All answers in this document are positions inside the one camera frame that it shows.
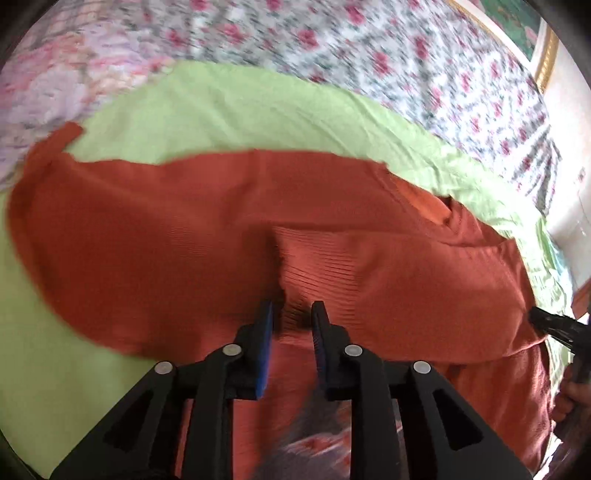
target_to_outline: light green sheet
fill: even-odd
[[[250,67],[181,62],[85,122],[70,148],[82,161],[163,163],[182,154],[247,148],[330,151],[384,161],[397,175],[451,195],[514,236],[537,303],[562,312],[544,221],[527,200],[457,149],[361,96]],[[4,208],[7,194],[0,196]],[[42,476],[147,371],[74,334],[38,298],[0,229],[0,429]],[[564,351],[550,349],[557,384]]]

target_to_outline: gold picture frame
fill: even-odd
[[[487,17],[482,10],[476,7],[476,5],[472,4],[469,0],[447,1],[451,6],[457,8],[478,23],[496,41],[507,47],[517,60],[530,71],[540,92],[545,92],[548,82],[550,81],[550,76],[552,75],[552,70],[554,69],[560,41],[558,40],[556,33],[554,33],[544,20],[541,21],[534,55],[532,59],[529,60],[525,54],[519,50],[517,45],[515,45],[515,43],[513,43],[500,29],[500,27]]]

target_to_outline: pink floral fabric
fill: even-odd
[[[533,79],[444,0],[102,1],[110,8],[93,7],[66,35],[48,28],[45,43],[20,47],[0,74],[0,178],[34,138],[184,58],[368,96],[482,162],[543,213],[550,208],[560,154]],[[89,9],[85,2],[97,4],[60,0],[51,15]],[[49,105],[52,96],[60,101]]]
[[[62,2],[64,7],[69,1]],[[83,8],[82,13],[88,18]],[[173,63],[169,46],[151,30],[131,30],[114,20],[81,25],[55,37],[48,33],[37,48],[25,37],[24,45],[31,47],[20,45],[2,69],[0,189],[10,184],[15,166],[33,143],[66,121],[81,121],[117,93],[143,84]]]
[[[444,0],[199,5],[191,58],[257,65],[369,96],[548,212],[560,154],[543,99],[512,54]]]

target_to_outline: ribbed knit fabric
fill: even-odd
[[[305,312],[316,299],[384,358],[437,362],[538,466],[550,386],[514,241],[370,161],[248,151],[78,163],[62,150],[81,131],[67,124],[31,150],[8,206],[18,255],[72,328],[182,364],[285,297],[265,396],[235,408],[239,480],[315,383]]]

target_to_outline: white wall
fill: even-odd
[[[591,89],[562,43],[544,99],[563,158],[548,230],[579,288],[591,278]]]

